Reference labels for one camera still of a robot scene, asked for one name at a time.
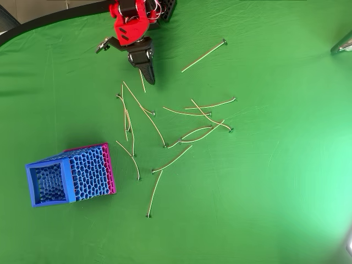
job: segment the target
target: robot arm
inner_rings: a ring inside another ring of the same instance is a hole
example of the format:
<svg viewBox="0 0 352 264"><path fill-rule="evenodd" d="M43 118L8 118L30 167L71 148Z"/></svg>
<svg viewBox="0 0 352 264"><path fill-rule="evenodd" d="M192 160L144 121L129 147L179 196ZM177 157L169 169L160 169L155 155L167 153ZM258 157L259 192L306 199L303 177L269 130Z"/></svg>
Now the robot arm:
<svg viewBox="0 0 352 264"><path fill-rule="evenodd" d="M157 20L169 20L175 0L160 4L158 0L115 0L109 6L110 14L116 18L115 37L106 38L97 47L96 53L108 50L110 46L128 52L128 61L139 68L148 83L155 84L153 71L153 44L150 37L144 37L150 25Z"/></svg>

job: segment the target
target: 3d printed container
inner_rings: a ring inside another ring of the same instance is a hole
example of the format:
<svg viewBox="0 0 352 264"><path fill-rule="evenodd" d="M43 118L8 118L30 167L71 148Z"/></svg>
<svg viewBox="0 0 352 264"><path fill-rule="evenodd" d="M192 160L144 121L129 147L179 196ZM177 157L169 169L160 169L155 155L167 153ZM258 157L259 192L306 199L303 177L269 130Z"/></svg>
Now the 3d printed container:
<svg viewBox="0 0 352 264"><path fill-rule="evenodd" d="M26 171L33 207L116 193L107 143L65 150Z"/></svg>

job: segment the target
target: green cloth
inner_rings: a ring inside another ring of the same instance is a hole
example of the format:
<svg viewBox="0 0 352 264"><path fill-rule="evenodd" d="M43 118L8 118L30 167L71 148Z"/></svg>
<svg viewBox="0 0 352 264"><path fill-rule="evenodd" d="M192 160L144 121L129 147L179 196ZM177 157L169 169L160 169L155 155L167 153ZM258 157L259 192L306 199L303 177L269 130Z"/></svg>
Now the green cloth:
<svg viewBox="0 0 352 264"><path fill-rule="evenodd" d="M179 0L171 22L150 32L156 85L147 93L125 52L95 54L114 35L108 13L0 47L0 263L350 263L352 57L329 50L350 31L351 10L351 0ZM227 46L181 74L223 37ZM218 128L164 170L150 219L151 169L186 145L162 148L125 90L136 181L115 142L131 149L115 97L123 80L156 111L169 144L210 123L162 106L238 98L212 109L232 134ZM117 194L31 207L26 163L105 141Z"/></svg>

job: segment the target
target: gray floor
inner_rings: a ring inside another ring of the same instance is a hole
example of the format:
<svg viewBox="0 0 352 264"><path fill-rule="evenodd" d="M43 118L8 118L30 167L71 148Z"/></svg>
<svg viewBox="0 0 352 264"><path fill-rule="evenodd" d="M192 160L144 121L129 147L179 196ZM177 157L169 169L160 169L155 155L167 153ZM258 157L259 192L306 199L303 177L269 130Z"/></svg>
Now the gray floor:
<svg viewBox="0 0 352 264"><path fill-rule="evenodd" d="M78 7L84 4L98 2L99 0L0 0L0 5L23 24L32 19L42 17L66 9Z"/></svg>

